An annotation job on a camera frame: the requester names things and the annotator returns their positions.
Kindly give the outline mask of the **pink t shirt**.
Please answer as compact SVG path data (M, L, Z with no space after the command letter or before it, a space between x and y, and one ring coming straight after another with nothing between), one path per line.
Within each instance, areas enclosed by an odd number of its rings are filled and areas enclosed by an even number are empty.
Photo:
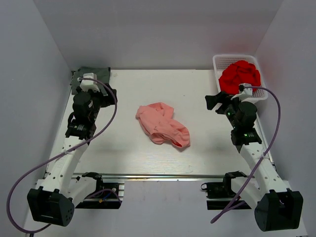
M140 106L135 118L153 143L161 145L170 142L179 149L185 149L191 145L189 130L174 120L173 114L173 107L157 102Z

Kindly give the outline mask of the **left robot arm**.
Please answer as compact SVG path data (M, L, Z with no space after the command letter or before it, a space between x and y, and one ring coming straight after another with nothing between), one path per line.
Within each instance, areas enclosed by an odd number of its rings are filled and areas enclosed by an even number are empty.
M101 175L86 172L71 184L77 164L93 137L101 108L117 102L117 92L105 84L100 89L77 88L73 98L73 112L68 117L62 157L56 159L52 170L37 189L30 189L27 201L34 221L67 226L77 205L90 195L99 197L104 192Z

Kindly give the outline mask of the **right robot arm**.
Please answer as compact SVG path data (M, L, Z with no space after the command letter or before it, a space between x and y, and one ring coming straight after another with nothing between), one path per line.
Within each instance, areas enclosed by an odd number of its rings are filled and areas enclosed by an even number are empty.
M251 172L228 172L222 183L207 184L209 198L231 198L227 212L246 203L254 209L255 221L264 232L291 230L299 227L303 197L292 191L280 178L254 125L256 106L224 92L205 97L208 110L225 115L233 129L232 144L246 161Z

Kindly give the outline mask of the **red t shirt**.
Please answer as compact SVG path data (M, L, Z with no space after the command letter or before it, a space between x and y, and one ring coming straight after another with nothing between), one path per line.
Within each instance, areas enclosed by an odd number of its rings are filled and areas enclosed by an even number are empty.
M254 64L239 60L229 65L219 78L221 91L236 95L239 85L247 83L252 86L261 86L261 75Z

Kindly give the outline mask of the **white plastic basket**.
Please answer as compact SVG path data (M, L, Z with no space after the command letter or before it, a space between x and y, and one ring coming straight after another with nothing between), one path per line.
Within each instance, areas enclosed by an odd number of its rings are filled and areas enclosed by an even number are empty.
M259 67L259 64L255 57L250 56L250 55L243 55L243 54L219 54L215 55L213 57L213 66L214 66L214 73L215 73L215 78L216 78L216 84L218 91L220 92L220 85L219 85L219 78L222 75L222 72L232 63L235 63L239 60L244 60L248 63L254 64L261 74L261 70ZM265 87L264 79L261 76L261 86Z

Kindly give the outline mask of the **aluminium rail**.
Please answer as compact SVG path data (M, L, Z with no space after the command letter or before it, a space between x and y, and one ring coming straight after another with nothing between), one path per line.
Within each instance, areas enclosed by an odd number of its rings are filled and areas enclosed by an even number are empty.
M103 178L119 178L119 179L153 179L153 178L175 178L175 179L211 179L223 178L224 175L205 175L205 174L100 174Z

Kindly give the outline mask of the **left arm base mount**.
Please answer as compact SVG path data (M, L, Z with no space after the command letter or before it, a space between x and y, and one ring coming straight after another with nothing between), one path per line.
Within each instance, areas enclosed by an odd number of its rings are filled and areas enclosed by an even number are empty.
M123 200L124 183L104 179L96 172L86 172L82 178L92 178L96 180L95 191L90 193L77 209L119 209Z

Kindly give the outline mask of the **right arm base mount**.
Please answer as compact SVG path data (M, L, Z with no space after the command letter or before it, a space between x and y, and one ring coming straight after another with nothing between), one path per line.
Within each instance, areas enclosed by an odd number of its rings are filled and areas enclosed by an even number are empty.
M207 182L201 184L200 188L206 192L206 204L208 210L222 210L235 196L231 189L231 180L235 178L247 178L243 172L235 171L226 173L222 181Z

